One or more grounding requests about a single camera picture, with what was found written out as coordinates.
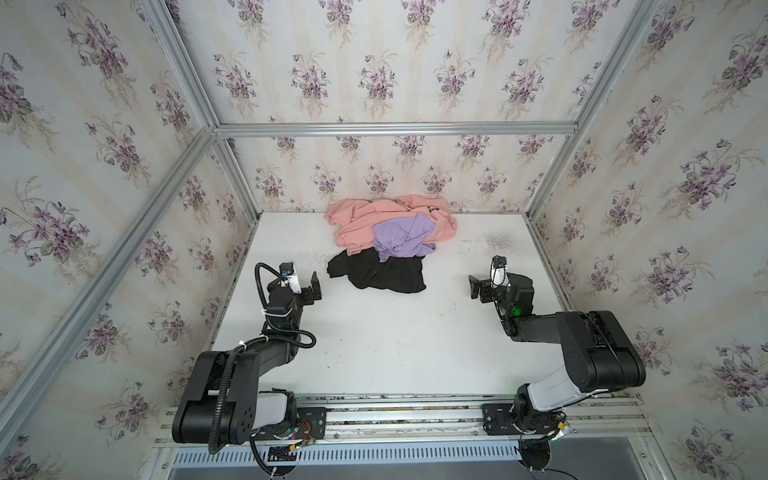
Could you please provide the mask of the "black cloth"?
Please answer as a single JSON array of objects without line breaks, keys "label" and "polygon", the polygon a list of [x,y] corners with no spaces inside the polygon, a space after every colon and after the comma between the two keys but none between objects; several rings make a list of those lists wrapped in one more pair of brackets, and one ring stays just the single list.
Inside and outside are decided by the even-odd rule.
[{"label": "black cloth", "polygon": [[358,289],[373,288],[401,294],[416,294],[426,289],[422,257],[390,257],[381,262],[374,248],[355,255],[340,252],[328,262],[327,273],[330,278],[346,277]]}]

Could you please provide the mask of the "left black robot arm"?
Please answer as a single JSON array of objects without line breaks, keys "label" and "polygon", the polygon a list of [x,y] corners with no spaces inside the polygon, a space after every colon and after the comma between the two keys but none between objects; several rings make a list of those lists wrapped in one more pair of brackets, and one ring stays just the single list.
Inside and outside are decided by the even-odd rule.
[{"label": "left black robot arm", "polygon": [[261,334],[229,350],[206,350],[193,365],[177,406],[171,437],[177,444],[205,445],[215,454],[251,439],[277,439],[298,428],[295,394],[260,387],[261,378],[292,362],[317,339],[301,328],[305,307],[322,299],[317,274],[302,286],[288,263],[281,270],[259,263],[254,270],[264,324]]}]

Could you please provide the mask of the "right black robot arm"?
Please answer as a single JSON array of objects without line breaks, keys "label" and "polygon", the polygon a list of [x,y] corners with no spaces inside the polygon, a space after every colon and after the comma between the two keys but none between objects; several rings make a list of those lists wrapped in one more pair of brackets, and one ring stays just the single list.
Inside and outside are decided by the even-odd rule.
[{"label": "right black robot arm", "polygon": [[612,312],[535,314],[533,280],[502,269],[468,281],[470,297],[494,305],[512,341],[557,345],[563,356],[562,367],[520,386],[512,402],[482,406],[486,434],[540,435],[548,441],[565,427],[567,407],[645,383],[645,364]]}]

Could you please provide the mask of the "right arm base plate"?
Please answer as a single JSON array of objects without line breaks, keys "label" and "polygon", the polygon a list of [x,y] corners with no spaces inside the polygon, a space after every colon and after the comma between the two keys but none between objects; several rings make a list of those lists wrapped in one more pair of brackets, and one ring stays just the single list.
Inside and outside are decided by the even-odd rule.
[{"label": "right arm base plate", "polygon": [[489,436],[551,435],[565,424],[566,414],[557,410],[540,412],[514,402],[481,405],[483,430]]}]

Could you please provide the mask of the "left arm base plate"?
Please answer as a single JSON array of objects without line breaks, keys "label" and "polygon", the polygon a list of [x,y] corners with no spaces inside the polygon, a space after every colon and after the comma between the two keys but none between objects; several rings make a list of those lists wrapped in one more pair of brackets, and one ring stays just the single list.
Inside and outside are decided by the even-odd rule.
[{"label": "left arm base plate", "polygon": [[253,432],[257,441],[321,440],[325,437],[328,410],[323,407],[298,408],[279,424]]}]

